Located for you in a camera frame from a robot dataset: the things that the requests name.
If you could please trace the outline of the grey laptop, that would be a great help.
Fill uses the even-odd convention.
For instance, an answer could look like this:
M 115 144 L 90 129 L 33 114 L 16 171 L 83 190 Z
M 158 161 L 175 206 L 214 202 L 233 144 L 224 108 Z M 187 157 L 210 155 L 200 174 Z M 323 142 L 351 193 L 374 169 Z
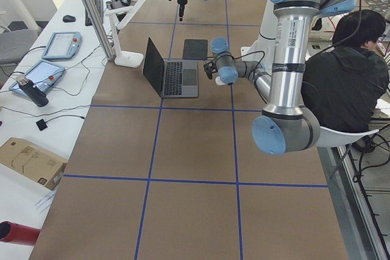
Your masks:
M 166 61 L 151 38 L 147 42 L 143 75 L 161 98 L 197 98 L 199 96 L 197 61 Z

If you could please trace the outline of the red cylinder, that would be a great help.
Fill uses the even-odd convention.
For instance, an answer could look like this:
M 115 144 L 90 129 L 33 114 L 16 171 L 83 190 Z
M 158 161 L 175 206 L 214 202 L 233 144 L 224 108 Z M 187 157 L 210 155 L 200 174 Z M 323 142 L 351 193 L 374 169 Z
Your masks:
M 38 228 L 4 221 L 1 222 L 1 242 L 34 246 L 39 237 L 40 231 L 41 230 Z

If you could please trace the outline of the white chair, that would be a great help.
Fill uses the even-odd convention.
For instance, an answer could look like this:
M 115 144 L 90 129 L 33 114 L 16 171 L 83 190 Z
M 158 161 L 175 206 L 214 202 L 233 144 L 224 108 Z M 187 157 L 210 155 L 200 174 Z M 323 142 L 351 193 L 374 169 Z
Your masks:
M 332 178 L 334 174 L 342 167 L 344 158 L 349 153 L 353 142 L 358 141 L 364 136 L 373 135 L 379 132 L 379 129 L 374 129 L 362 133 L 345 133 L 345 132 L 332 130 L 330 128 L 323 127 L 323 126 L 320 126 L 320 129 L 321 129 L 321 133 L 316 143 L 316 147 L 332 148 L 332 147 L 339 147 L 342 145 L 347 146 L 345 153 L 340 158 L 340 160 L 336 163 L 336 167 L 334 168 L 333 172 L 330 174 L 329 178 Z

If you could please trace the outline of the person in black jacket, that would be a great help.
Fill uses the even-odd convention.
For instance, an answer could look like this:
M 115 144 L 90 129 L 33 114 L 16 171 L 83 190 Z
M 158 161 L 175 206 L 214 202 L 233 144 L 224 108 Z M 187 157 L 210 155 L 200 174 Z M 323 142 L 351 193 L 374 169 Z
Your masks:
M 351 12 L 336 26 L 334 49 L 307 60 L 301 95 L 321 126 L 346 133 L 368 130 L 389 85 L 388 66 L 374 52 L 385 29 L 381 14 Z

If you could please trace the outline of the white mouse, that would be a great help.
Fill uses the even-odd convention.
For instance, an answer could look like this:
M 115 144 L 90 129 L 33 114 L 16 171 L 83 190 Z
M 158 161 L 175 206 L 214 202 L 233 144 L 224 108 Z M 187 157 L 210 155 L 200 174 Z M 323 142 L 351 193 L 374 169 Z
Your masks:
M 218 85 L 218 86 L 224 86 L 224 85 L 231 85 L 232 82 L 229 80 L 229 79 L 222 79 L 220 76 L 217 76 L 215 78 L 215 83 Z

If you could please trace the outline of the small black puck device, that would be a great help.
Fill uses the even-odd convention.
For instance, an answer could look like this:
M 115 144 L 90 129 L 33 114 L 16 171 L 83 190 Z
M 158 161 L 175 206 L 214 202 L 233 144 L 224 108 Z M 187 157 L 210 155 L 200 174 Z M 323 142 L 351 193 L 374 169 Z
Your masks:
M 36 122 L 36 125 L 39 129 L 39 131 L 43 131 L 44 129 L 47 129 L 48 123 L 44 119 L 40 119 Z

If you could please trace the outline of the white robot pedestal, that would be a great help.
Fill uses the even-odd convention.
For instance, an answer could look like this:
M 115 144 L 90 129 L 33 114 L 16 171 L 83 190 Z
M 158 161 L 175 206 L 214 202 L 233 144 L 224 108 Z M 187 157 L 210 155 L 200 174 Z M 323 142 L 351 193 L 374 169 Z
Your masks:
M 274 4 L 267 0 L 258 38 L 250 47 L 241 47 L 244 61 L 259 61 L 268 73 L 272 72 L 275 52 L 275 36 L 277 31 L 277 17 L 274 15 Z

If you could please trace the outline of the aluminium frame post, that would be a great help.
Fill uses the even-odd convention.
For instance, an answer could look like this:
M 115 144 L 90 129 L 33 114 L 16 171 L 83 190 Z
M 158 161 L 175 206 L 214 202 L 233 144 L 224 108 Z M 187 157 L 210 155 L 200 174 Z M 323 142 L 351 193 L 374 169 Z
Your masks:
M 98 11 L 94 5 L 93 0 L 82 0 L 82 2 L 85 7 L 85 10 L 88 12 L 92 26 L 107 60 L 112 61 L 115 57 L 115 54 L 112 47 L 110 46 L 109 40 L 107 38 L 106 32 L 104 30 L 103 24 L 101 23 L 101 19 L 98 15 Z

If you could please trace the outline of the lower blue teach pendant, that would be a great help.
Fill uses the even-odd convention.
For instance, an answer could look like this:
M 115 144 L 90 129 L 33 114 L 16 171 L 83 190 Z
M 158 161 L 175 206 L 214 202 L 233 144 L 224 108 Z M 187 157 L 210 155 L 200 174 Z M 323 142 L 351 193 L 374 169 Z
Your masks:
M 65 67 L 62 65 L 47 60 L 40 60 L 26 71 L 24 75 L 33 81 L 39 90 L 46 94 L 64 73 Z

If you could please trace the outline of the upper blue teach pendant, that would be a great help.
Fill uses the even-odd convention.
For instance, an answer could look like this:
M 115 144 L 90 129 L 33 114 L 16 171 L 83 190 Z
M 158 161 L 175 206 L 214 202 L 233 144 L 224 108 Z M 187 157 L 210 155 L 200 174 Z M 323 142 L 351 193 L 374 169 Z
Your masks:
M 54 32 L 42 54 L 43 60 L 70 60 L 72 59 L 82 42 L 80 32 Z

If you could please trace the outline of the grey office chair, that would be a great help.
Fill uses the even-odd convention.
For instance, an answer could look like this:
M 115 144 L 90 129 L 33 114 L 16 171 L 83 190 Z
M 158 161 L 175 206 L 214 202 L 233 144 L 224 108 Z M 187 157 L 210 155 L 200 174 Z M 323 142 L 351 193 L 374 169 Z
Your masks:
M 37 31 L 29 29 L 2 33 L 1 65 L 19 63 L 37 38 Z

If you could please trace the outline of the black bottle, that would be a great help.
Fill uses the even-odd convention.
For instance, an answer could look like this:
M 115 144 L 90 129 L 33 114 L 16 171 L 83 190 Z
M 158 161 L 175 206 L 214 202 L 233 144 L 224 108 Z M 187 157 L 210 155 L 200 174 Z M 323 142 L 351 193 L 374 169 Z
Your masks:
M 38 107 L 44 107 L 49 103 L 46 94 L 42 92 L 33 81 L 24 75 L 16 77 L 16 82 L 19 88 L 25 93 L 27 97 Z

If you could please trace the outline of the cardboard box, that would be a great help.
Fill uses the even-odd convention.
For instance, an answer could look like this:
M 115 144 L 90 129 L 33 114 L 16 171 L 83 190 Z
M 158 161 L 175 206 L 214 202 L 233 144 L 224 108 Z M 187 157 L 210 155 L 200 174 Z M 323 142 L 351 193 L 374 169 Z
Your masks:
M 1 146 L 1 164 L 26 178 L 54 190 L 68 160 L 28 140 L 9 138 Z

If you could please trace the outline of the black computer mouse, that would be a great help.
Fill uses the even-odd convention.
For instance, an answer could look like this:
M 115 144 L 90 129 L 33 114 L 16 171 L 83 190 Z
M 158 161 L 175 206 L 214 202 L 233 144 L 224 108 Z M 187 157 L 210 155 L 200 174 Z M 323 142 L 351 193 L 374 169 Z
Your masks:
M 62 18 L 62 21 L 64 23 L 73 23 L 76 21 L 76 17 L 75 16 L 72 16 L 72 15 L 65 15 L 63 18 Z

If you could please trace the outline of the black mouse pad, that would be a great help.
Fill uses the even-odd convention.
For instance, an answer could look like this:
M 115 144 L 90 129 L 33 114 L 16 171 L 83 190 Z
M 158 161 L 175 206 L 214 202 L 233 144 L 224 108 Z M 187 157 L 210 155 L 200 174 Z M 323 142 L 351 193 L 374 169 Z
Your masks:
M 208 54 L 208 40 L 185 39 L 182 58 L 187 60 L 205 60 Z

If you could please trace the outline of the blue teach pendant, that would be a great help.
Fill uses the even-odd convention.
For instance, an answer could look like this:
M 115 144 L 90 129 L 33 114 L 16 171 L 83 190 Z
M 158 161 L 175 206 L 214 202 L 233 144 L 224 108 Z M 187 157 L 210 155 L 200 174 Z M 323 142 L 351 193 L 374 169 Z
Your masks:
M 24 75 L 33 81 L 39 90 L 46 94 L 64 73 L 65 67 L 62 65 L 47 60 L 40 60 L 26 71 Z
M 70 60 L 72 59 L 82 42 L 80 32 L 54 32 L 42 54 L 43 60 Z

